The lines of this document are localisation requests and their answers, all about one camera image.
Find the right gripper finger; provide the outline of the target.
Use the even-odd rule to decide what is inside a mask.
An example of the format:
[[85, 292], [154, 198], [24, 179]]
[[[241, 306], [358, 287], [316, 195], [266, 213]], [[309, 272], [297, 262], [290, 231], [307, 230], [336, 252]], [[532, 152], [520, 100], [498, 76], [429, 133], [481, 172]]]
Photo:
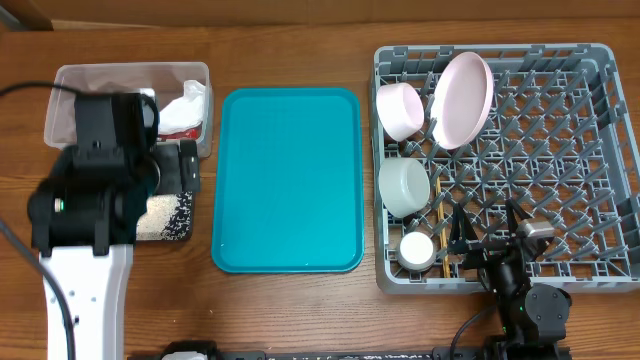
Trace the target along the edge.
[[472, 241], [477, 241], [473, 225], [468, 218], [463, 206], [453, 206], [452, 228], [448, 239], [449, 253], [468, 253], [473, 250]]
[[511, 237], [516, 236], [519, 221], [530, 218], [530, 214], [526, 212], [515, 200], [508, 199], [505, 201], [507, 226]]

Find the wooden chopstick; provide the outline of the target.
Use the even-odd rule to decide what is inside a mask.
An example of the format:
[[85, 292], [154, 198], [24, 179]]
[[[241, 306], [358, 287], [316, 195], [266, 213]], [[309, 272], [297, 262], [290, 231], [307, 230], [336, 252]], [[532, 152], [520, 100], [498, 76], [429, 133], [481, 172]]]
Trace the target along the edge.
[[[436, 190], [436, 195], [438, 197], [440, 197], [443, 194], [439, 176], [436, 177], [435, 190]], [[440, 200], [437, 208], [437, 217], [439, 222], [445, 220], [443, 199]], [[450, 269], [449, 258], [447, 253], [448, 238], [446, 237], [446, 223], [441, 227], [439, 237], [440, 237], [440, 247], [441, 247], [441, 255], [442, 255], [441, 260], [442, 260], [442, 267], [443, 267], [443, 275], [445, 278], [450, 278], [451, 269]]]

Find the small white cup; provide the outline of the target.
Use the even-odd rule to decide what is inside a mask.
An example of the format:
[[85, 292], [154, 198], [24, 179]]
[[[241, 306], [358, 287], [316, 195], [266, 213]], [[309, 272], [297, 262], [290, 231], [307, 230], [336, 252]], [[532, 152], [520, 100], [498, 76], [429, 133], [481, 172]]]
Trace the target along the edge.
[[396, 259], [400, 266], [406, 270], [425, 271], [436, 261], [434, 243], [424, 233], [407, 233], [396, 248]]

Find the grey bowl with rice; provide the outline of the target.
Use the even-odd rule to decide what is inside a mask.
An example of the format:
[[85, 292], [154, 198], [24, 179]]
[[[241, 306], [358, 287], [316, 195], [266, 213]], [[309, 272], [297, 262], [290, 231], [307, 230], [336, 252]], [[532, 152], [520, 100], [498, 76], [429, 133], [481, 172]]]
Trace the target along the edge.
[[430, 180], [414, 158], [387, 158], [381, 163], [378, 188], [388, 212], [404, 218], [423, 209], [430, 199]]

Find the large white plate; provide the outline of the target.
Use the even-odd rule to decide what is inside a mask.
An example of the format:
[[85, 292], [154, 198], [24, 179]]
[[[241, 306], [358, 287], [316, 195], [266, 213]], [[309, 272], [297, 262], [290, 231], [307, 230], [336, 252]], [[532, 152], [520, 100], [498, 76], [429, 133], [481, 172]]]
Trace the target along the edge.
[[475, 139], [488, 119], [493, 94], [493, 74], [485, 60], [473, 52], [456, 56], [434, 92], [430, 116], [436, 120], [436, 143], [453, 150]]

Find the pink shallow bowl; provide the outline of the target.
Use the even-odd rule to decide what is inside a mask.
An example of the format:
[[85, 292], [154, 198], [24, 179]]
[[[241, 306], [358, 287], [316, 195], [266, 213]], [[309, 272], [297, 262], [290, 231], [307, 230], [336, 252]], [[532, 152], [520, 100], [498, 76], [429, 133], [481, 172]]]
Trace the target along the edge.
[[408, 83], [382, 85], [376, 93], [376, 110], [384, 130], [395, 141], [405, 140], [424, 124], [420, 95]]

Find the red snack wrapper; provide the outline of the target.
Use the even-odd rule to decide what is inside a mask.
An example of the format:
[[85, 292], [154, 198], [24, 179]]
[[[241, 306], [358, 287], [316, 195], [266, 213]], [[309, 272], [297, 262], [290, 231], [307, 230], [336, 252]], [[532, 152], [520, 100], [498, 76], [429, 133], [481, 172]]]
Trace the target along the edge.
[[169, 141], [169, 140], [184, 140], [184, 139], [191, 139], [191, 140], [197, 140], [200, 136], [200, 129], [199, 128], [190, 128], [184, 131], [180, 131], [177, 133], [172, 133], [172, 134], [160, 134], [159, 138], [162, 141]]

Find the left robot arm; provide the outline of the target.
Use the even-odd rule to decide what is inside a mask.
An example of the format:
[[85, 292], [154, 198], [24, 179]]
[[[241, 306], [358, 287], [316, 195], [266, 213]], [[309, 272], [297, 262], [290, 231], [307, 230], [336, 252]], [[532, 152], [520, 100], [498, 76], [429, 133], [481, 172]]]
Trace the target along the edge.
[[44, 270], [47, 356], [121, 359], [139, 219], [154, 195], [200, 189], [193, 140], [159, 144], [160, 114], [141, 93], [78, 93], [77, 140], [28, 201]]

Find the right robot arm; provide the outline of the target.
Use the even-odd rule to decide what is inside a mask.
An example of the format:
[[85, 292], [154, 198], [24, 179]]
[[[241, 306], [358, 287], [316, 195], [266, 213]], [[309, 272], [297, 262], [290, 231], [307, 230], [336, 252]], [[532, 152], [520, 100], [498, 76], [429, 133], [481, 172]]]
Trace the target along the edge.
[[561, 288], [532, 283], [526, 271], [526, 265], [551, 244], [554, 228], [548, 221], [532, 217], [514, 200], [506, 202], [506, 215], [508, 235], [481, 242], [464, 208], [453, 208], [448, 252], [463, 257], [464, 269], [477, 271], [495, 304], [459, 328], [449, 346], [449, 357], [463, 359], [465, 355], [457, 351], [461, 335], [483, 316], [496, 312], [503, 333], [487, 337], [480, 348], [471, 351], [469, 359], [569, 359], [570, 350], [560, 348], [558, 342], [566, 337], [572, 298]]

